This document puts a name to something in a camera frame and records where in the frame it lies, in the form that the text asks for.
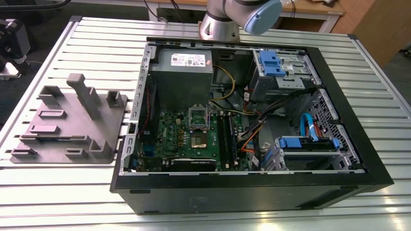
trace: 3d printed holder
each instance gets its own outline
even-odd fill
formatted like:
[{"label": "3d printed holder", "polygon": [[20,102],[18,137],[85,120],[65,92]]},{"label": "3d printed holder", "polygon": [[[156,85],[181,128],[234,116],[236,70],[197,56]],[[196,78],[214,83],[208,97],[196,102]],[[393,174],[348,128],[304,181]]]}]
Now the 3d printed holder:
[{"label": "3d printed holder", "polygon": [[110,90],[98,95],[84,80],[81,74],[68,76],[74,94],[44,86],[38,94],[42,104],[10,153],[13,163],[112,162],[126,96]]}]

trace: ram slot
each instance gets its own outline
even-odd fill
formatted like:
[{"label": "ram slot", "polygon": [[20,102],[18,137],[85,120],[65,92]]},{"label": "ram slot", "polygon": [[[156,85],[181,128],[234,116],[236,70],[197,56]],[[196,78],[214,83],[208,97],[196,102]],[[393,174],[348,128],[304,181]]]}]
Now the ram slot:
[{"label": "ram slot", "polygon": [[228,129],[229,129],[229,137],[226,138],[229,141],[229,150],[230,150],[230,158],[232,163],[234,165],[234,162],[237,160],[237,148],[236,148],[236,135],[233,133],[233,123],[232,123],[232,116],[226,116],[228,119]]},{"label": "ram slot", "polygon": [[220,150],[220,165],[221,168],[229,166],[228,163],[228,153],[229,149],[226,147],[226,137],[225,137],[225,128],[224,128],[224,116],[220,115],[217,118],[217,135],[218,135],[218,150]]}]

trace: floor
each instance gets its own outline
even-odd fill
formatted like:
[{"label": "floor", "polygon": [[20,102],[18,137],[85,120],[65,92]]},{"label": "floor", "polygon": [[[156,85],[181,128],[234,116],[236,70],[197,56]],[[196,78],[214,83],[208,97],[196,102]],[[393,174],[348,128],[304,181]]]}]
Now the floor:
[{"label": "floor", "polygon": [[[186,23],[196,23],[204,16],[204,13],[194,11],[182,11],[181,14],[184,22]],[[44,61],[72,15],[148,20],[148,13],[142,7],[69,3],[58,11],[41,12],[42,23],[28,27],[33,33],[33,37],[37,38],[37,44],[32,44],[34,51],[28,54],[26,58],[33,65],[40,66]],[[172,22],[177,22],[177,16],[173,10],[160,9],[158,16],[165,17]],[[0,18],[13,17],[14,15],[4,14],[0,16]],[[37,24],[37,22],[25,20],[25,24]],[[407,59],[404,55],[399,53],[382,68],[382,71],[389,77],[399,92],[403,94],[405,100],[411,103],[411,59]],[[34,75],[28,75],[16,79],[10,83],[0,81],[0,129],[24,94],[33,76]]]}]

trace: blue plastic clip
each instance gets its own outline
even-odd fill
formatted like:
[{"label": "blue plastic clip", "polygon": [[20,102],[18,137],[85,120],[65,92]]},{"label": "blue plastic clip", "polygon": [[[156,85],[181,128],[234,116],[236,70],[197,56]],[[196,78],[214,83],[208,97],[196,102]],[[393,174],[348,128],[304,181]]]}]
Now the blue plastic clip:
[{"label": "blue plastic clip", "polygon": [[284,77],[285,71],[281,68],[281,60],[278,59],[273,51],[260,51],[258,52],[258,61],[262,65],[264,75]]},{"label": "blue plastic clip", "polygon": [[301,142],[297,137],[284,137],[285,144],[288,148],[300,148],[301,147]]},{"label": "blue plastic clip", "polygon": [[285,141],[282,139],[278,139],[277,142],[280,144],[280,148],[285,148]]},{"label": "blue plastic clip", "polygon": [[340,141],[338,141],[338,139],[332,138],[332,143],[333,143],[334,149],[337,150],[340,148]]},{"label": "blue plastic clip", "polygon": [[297,137],[282,137],[277,140],[280,148],[300,148],[301,142]]},{"label": "blue plastic clip", "polygon": [[301,120],[300,120],[301,136],[305,136],[305,119],[308,121],[309,136],[312,137],[313,141],[318,141],[318,138],[316,137],[316,134],[314,134],[312,116],[309,113],[302,113],[301,115]]}]

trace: wooden cabinet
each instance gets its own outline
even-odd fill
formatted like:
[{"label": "wooden cabinet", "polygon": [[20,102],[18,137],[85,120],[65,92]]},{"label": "wooden cabinet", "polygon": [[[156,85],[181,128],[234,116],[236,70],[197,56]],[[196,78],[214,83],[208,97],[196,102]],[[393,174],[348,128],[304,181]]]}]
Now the wooden cabinet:
[{"label": "wooden cabinet", "polygon": [[338,0],[345,15],[332,33],[354,34],[378,66],[411,40],[411,0]]}]

